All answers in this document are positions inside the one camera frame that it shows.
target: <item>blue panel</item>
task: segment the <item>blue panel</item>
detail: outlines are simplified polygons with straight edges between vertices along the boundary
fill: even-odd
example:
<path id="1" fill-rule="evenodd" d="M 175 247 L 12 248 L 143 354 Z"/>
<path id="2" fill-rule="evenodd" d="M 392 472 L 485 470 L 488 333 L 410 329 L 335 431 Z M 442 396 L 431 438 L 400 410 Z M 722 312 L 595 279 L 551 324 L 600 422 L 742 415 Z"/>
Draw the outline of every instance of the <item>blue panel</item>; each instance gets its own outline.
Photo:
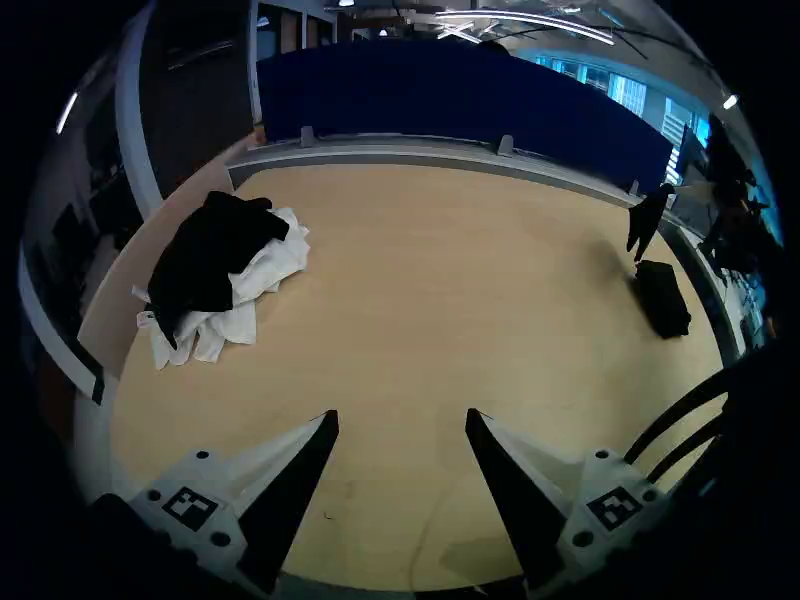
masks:
<path id="1" fill-rule="evenodd" d="M 258 63 L 271 141 L 404 133 L 499 142 L 626 188 L 663 181 L 672 145 L 591 86 L 518 58 L 460 42 L 378 40 Z"/>

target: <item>black bag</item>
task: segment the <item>black bag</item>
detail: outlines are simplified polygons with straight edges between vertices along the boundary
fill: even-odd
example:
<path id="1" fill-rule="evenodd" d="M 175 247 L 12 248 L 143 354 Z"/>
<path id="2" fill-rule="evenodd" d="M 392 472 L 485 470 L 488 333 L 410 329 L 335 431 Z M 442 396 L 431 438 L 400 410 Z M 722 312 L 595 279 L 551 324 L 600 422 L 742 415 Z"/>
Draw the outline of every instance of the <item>black bag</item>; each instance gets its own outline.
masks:
<path id="1" fill-rule="evenodd" d="M 666 340 L 689 333 L 692 315 L 686 309 L 672 265 L 641 261 L 636 266 L 636 291 L 658 335 Z"/>

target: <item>pile of clothes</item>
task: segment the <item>pile of clothes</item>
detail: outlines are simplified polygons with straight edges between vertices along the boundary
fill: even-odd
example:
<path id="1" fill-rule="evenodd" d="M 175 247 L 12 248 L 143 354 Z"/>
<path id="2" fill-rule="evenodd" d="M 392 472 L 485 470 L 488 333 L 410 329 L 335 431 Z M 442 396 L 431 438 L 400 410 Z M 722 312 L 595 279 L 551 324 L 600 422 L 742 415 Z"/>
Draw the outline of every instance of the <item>pile of clothes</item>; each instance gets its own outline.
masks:
<path id="1" fill-rule="evenodd" d="M 307 234 L 290 208 L 209 193 L 164 249 L 147 292 L 134 290 L 147 303 L 137 325 L 150 329 L 156 368 L 184 364 L 193 347 L 196 359 L 216 362 L 226 340 L 254 344 L 254 301 L 306 268 Z"/>

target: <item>black cloth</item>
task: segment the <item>black cloth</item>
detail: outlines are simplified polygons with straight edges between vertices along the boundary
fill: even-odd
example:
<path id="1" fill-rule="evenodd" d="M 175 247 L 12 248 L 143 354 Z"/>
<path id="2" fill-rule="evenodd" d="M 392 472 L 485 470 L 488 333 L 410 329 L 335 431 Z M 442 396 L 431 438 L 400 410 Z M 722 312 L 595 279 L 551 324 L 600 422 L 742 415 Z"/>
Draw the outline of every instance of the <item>black cloth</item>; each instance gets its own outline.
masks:
<path id="1" fill-rule="evenodd" d="M 644 251 L 658 229 L 661 215 L 667 206 L 667 196 L 674 193 L 674 187 L 668 183 L 662 183 L 655 192 L 648 194 L 639 204 L 629 209 L 630 225 L 628 227 L 628 243 L 625 248 L 630 252 L 638 240 L 639 247 L 636 249 L 634 257 L 636 262 L 642 260 Z"/>
<path id="2" fill-rule="evenodd" d="M 245 201 L 210 192 L 178 227 L 161 253 L 147 291 L 150 310 L 173 348 L 188 312 L 222 312 L 233 302 L 228 273 L 241 273 L 270 240 L 286 239 L 289 224 L 268 212 L 266 198 Z"/>

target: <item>white cloth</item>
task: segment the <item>white cloth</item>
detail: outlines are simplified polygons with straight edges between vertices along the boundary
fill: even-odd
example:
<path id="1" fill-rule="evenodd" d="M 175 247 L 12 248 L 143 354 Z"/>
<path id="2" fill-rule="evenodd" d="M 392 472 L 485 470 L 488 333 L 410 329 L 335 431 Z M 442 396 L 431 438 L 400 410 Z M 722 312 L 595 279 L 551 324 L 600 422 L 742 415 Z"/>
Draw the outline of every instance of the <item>white cloth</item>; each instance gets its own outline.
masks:
<path id="1" fill-rule="evenodd" d="M 178 349 L 173 350 L 151 313 L 139 313 L 137 324 L 150 329 L 150 343 L 156 369 L 167 362 L 182 365 L 189 359 L 197 334 L 194 358 L 217 362 L 225 341 L 236 344 L 256 343 L 255 299 L 265 292 L 277 292 L 280 282 L 302 271 L 308 264 L 308 228 L 297 221 L 291 208 L 271 211 L 289 224 L 284 241 L 272 240 L 239 273 L 228 275 L 233 289 L 233 308 L 221 313 L 194 311 L 187 314 L 175 332 Z"/>

